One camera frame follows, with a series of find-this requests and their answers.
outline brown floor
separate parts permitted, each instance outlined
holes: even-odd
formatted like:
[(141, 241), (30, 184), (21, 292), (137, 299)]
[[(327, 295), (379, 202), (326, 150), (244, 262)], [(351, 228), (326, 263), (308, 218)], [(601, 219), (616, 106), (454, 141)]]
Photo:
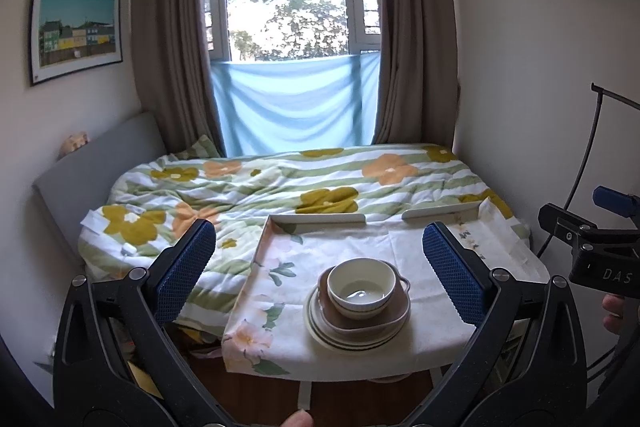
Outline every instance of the brown floor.
[[(245, 425), (280, 425), (296, 411), (298, 383), (227, 373), (222, 359), (190, 357), (193, 372), (220, 405)], [(364, 427), (400, 423), (432, 389), (429, 371), (397, 383), (314, 383), (311, 416), (316, 427)]]

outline screw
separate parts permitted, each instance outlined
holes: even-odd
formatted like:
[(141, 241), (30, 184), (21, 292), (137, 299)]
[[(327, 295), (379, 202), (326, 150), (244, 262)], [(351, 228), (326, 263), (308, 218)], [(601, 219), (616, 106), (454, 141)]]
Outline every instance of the screw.
[(554, 284), (558, 286), (558, 288), (566, 288), (566, 279), (564, 277), (560, 277), (559, 275), (554, 276), (553, 278)]
[(509, 280), (509, 272), (502, 268), (497, 268), (494, 270), (494, 279), (500, 282), (505, 282)]
[(86, 283), (86, 277), (84, 275), (76, 275), (71, 281), (71, 284), (75, 287), (82, 286)]
[(146, 275), (146, 270), (144, 268), (138, 267), (138, 268), (134, 268), (129, 272), (129, 279), (133, 279), (134, 281), (137, 281), (139, 279), (142, 279), (145, 275)]

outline blue cloth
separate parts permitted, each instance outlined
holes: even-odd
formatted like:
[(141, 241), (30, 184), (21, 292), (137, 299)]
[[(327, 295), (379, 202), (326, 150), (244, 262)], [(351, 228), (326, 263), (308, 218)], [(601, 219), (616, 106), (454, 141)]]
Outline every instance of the blue cloth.
[(212, 62), (226, 155), (368, 145), (380, 52), (283, 62)]

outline painting of colorful houses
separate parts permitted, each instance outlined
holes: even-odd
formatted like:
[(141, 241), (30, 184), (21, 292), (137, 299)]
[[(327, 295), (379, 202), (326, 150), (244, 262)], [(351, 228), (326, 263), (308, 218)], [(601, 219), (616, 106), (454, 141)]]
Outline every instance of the painting of colorful houses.
[(119, 1), (34, 0), (32, 83), (122, 61)]

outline curtain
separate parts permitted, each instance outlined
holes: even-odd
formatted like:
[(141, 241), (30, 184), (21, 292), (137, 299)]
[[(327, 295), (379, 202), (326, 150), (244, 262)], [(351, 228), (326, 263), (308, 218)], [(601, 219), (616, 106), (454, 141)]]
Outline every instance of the curtain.
[(380, 53), (283, 62), (214, 62), (229, 156), (368, 145)]
[(451, 146), (458, 109), (453, 0), (382, 0), (374, 143)]
[(142, 109), (167, 149), (206, 135), (222, 151), (210, 85), (203, 0), (131, 0), (132, 58)]

